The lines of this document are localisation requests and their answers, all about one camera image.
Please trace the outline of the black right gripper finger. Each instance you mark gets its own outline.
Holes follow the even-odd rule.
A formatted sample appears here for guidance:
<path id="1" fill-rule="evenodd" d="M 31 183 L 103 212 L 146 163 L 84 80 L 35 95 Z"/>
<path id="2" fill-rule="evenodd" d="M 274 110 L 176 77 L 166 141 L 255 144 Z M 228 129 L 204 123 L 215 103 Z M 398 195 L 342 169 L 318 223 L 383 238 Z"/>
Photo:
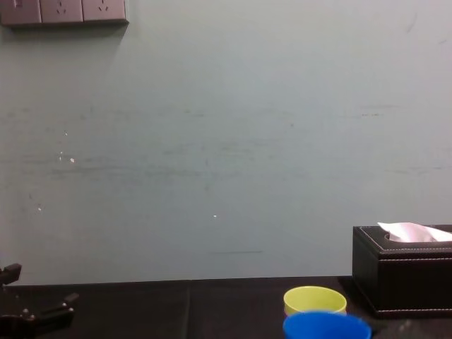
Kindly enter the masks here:
<path id="1" fill-rule="evenodd" d="M 372 321 L 372 338 L 435 339 L 451 338 L 451 319 L 404 319 Z"/>

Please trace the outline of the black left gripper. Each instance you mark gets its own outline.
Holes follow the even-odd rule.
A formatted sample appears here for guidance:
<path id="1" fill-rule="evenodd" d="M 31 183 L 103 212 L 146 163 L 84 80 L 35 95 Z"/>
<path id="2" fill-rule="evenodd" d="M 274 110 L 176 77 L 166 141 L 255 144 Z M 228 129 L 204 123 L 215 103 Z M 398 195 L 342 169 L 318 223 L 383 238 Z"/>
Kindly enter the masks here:
<path id="1" fill-rule="evenodd" d="M 0 271 L 0 285 L 7 286 L 20 279 L 22 265 L 14 263 Z M 55 306 L 31 312 L 23 309 L 20 316 L 1 316 L 1 338 L 35 338 L 34 328 L 67 327 L 75 316 L 78 293 L 72 293 Z"/>

